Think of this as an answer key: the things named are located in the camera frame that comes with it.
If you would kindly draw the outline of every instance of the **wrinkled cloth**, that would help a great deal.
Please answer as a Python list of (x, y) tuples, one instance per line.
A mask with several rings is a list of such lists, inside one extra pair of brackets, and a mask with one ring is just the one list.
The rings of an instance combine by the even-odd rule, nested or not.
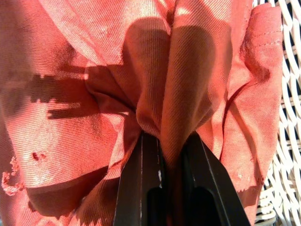
[(197, 131), (253, 224), (277, 143), (280, 25), (251, 0), (1, 1), (4, 225), (112, 225), (142, 130), (161, 142), (173, 215)]

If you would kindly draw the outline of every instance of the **wicker weave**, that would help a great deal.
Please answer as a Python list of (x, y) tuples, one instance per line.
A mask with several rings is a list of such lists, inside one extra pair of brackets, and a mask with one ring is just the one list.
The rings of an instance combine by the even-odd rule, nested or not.
[(282, 102), (278, 144), (260, 195), (256, 226), (301, 226), (301, 4), (298, 0), (254, 0), (280, 6), (284, 36)]

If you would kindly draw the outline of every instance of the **fabric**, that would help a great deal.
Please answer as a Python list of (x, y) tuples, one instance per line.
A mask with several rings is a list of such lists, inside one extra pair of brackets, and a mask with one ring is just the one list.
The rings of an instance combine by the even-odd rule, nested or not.
[(162, 145), (170, 225), (183, 225), (179, 154), (195, 130), (253, 224), (277, 143), (282, 33), (279, 8), (251, 9), (251, 0), (1, 1), (4, 225), (112, 225), (142, 130)]

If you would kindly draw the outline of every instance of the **sunlight on fabric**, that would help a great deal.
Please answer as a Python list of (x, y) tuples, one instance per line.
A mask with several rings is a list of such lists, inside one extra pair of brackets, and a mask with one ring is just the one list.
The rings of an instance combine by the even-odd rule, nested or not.
[(189, 15), (189, 14), (190, 14), (190, 11), (183, 7), (177, 8), (177, 10), (175, 12), (176, 16), (183, 16), (183, 15)]

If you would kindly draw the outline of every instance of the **hole in fabric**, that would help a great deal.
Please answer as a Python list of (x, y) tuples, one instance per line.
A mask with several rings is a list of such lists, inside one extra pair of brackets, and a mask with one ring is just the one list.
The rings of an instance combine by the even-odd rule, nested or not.
[(35, 161), (39, 160), (38, 155), (35, 152), (32, 153), (32, 157)]
[(32, 157), (35, 161), (38, 161), (38, 160), (41, 160), (41, 159), (45, 159), (46, 158), (46, 155), (40, 153), (40, 154), (37, 154), (36, 152), (33, 152), (32, 153)]

